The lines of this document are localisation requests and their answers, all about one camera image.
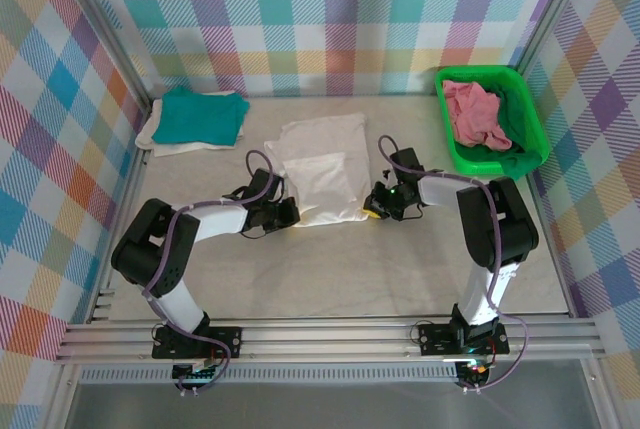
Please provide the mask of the cream folded t-shirt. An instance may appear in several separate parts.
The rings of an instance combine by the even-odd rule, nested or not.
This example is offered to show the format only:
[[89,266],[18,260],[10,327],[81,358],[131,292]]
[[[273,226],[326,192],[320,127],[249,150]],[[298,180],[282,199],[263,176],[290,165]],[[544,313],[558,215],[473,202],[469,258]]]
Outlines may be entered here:
[[[222,92],[222,93],[205,93],[207,95],[228,95],[236,92]],[[186,153],[190,151],[200,150],[200,149],[208,149],[208,150],[225,150],[225,149],[233,149],[236,146],[236,143],[243,136],[243,126],[240,129],[238,138],[236,143],[231,147],[225,146],[216,146],[210,145],[206,143],[186,143],[186,144],[157,144],[152,140],[152,134],[158,126],[162,101],[161,98],[155,100],[152,105],[151,116],[144,123],[143,128],[140,130],[139,134],[136,136],[135,144],[144,150],[150,150],[153,152],[153,155],[156,157],[164,157],[170,155],[177,155],[181,153]]]

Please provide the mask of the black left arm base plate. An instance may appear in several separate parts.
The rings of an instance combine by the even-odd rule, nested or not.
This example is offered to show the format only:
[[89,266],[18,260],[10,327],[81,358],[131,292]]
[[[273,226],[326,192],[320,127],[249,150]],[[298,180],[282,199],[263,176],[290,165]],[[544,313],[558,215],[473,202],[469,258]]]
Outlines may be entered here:
[[204,327],[196,335],[185,335],[168,326],[158,326],[152,333],[153,359],[238,358],[242,343],[240,327]]

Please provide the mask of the dark green t-shirt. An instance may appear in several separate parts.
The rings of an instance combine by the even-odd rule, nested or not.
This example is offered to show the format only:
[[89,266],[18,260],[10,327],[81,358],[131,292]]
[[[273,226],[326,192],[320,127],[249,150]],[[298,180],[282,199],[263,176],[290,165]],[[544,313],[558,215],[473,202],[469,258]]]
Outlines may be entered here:
[[504,174],[518,180],[535,170],[542,157],[527,143],[525,105],[519,93],[508,86],[491,84],[488,92],[495,94],[499,100],[497,121],[511,146],[501,151],[498,162]]

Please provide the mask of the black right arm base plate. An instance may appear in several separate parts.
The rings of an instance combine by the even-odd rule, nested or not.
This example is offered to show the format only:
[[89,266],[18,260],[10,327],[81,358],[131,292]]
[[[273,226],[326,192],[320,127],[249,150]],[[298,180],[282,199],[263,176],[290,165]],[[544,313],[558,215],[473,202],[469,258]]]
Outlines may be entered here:
[[467,336],[452,324],[420,324],[417,343],[422,356],[508,355],[510,346],[503,324],[479,336]]

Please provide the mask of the pink t-shirt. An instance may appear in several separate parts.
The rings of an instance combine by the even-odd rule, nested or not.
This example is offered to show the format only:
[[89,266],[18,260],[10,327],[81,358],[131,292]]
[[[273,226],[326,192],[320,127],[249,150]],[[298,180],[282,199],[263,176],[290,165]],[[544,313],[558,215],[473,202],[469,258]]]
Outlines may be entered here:
[[498,122],[500,99],[477,82],[444,80],[442,91],[454,139],[465,147],[504,152],[512,147]]

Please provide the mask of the controller board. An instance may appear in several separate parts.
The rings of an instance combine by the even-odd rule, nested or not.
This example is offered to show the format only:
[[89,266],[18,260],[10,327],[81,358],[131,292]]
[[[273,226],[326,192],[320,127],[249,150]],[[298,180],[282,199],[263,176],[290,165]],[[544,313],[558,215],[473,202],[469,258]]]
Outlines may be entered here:
[[218,364],[195,370],[190,365],[174,365],[171,378],[180,391],[199,391],[212,384],[218,375]]
[[456,362],[457,385],[462,388],[481,387],[488,383],[490,366],[473,361]]

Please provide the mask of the white t-shirt red print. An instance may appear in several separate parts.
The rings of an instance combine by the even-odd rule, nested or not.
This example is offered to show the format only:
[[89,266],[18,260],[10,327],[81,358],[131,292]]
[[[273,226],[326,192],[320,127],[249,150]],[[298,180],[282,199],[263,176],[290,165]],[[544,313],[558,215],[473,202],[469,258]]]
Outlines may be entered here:
[[264,143],[296,199],[299,227],[368,218],[363,210],[371,190],[366,122],[362,113],[292,122],[277,140]]

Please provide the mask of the left controller board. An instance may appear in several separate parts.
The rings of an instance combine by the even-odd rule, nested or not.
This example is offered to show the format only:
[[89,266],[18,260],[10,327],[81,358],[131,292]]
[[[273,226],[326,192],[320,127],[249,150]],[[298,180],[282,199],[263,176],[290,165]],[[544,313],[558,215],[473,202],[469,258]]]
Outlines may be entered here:
[[190,365],[174,365],[171,378],[180,391],[199,391],[212,384],[218,375],[218,364],[195,370]]

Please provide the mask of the teal folded t-shirt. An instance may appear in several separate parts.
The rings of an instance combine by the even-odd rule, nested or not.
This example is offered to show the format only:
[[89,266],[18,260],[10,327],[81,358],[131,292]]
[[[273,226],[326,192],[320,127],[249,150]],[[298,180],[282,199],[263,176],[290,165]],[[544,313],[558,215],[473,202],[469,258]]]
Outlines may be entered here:
[[233,146],[250,104],[240,94],[207,95],[177,88],[163,95],[152,140],[157,144]]

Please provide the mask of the right controller board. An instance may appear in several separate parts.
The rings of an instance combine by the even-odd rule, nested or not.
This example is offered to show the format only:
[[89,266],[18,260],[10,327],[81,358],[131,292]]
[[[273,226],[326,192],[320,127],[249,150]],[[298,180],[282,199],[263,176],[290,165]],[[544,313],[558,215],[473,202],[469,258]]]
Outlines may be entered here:
[[457,385],[462,388],[481,387],[488,383],[490,366],[473,361],[456,362]]

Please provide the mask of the aluminium frame crossbar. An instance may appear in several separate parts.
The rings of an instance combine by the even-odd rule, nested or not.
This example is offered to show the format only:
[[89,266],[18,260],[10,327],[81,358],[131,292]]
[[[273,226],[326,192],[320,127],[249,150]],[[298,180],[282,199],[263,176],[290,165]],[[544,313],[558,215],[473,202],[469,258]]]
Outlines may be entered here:
[[[565,314],[506,320],[507,359],[592,359],[605,350],[594,321]],[[414,362],[420,359],[411,317],[221,319],[242,329],[238,362]],[[56,357],[67,364],[148,363],[153,320],[107,320],[67,328]]]

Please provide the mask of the green plastic basket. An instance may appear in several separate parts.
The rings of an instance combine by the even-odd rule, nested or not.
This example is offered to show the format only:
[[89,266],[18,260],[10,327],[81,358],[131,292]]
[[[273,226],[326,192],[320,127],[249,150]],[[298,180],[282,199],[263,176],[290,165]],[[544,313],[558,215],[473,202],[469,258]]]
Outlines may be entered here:
[[443,115],[448,149],[457,172],[477,177],[506,176],[498,162],[501,152],[492,151],[485,146],[469,148],[455,141],[442,91],[444,80],[477,82],[486,92],[491,84],[501,84],[517,91],[525,105],[528,146],[541,155],[542,163],[539,166],[546,162],[550,154],[550,144],[538,117],[529,87],[516,70],[502,65],[446,66],[436,72],[434,85]]

